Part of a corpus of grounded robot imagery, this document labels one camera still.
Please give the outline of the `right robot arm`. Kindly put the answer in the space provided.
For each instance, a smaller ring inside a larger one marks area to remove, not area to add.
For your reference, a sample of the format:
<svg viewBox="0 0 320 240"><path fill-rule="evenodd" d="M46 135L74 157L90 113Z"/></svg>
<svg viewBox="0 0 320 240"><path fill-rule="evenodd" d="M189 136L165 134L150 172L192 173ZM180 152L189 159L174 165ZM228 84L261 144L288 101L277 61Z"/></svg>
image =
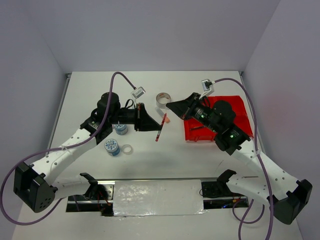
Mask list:
<svg viewBox="0 0 320 240"><path fill-rule="evenodd" d="M253 138L239 128L236 113L225 100L206 106L198 93L188 98L166 104L180 119L194 119L215 133L218 148L239 160L256 173L259 180L245 180L233 170L220 175L218 192L228 196L232 192L246 195L263 204L269 204L272 215L283 224L290 225L308 204L312 184L290 175L266 154L259 151Z"/></svg>

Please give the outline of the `blue gel pen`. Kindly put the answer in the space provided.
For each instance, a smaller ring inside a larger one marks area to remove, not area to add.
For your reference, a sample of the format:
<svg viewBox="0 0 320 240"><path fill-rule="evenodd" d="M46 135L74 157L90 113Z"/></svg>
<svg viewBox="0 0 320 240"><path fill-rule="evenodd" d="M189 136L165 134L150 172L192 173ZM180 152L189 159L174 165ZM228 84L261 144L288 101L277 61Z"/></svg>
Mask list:
<svg viewBox="0 0 320 240"><path fill-rule="evenodd" d="M193 128L190 128L189 130L190 131L196 131L196 130L199 130L199 129L203 129L203 128L205 128L205 126L197 126L197 127L193 127Z"/></svg>

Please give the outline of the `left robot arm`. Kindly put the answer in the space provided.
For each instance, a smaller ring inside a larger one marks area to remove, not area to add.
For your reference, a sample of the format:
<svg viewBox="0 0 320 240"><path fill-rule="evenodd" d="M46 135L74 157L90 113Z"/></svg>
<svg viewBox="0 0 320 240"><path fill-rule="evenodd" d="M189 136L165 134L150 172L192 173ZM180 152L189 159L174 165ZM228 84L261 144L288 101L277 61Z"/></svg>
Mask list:
<svg viewBox="0 0 320 240"><path fill-rule="evenodd" d="M161 125L148 115L145 105L121 107L119 96L104 93L80 128L61 146L31 164L19 163L14 170L14 193L35 212L44 211L62 193L57 177L77 158L96 147L113 131L113 125L133 125L137 132L159 131Z"/></svg>

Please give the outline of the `red gel pen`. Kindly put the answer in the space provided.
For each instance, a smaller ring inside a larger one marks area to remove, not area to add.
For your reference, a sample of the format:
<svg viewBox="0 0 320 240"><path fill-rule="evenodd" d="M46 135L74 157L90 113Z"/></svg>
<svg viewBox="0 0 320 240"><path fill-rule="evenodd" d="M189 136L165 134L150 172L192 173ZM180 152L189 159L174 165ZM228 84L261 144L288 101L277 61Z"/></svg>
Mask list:
<svg viewBox="0 0 320 240"><path fill-rule="evenodd" d="M163 129L163 126L166 122L166 118L167 118L167 113L164 114L163 118L162 118L162 122L160 124L160 129L158 130L157 132L157 135L156 135L156 138L155 138L155 141L158 142L159 138L160 138L160 135L161 135L161 132L162 132L162 129Z"/></svg>

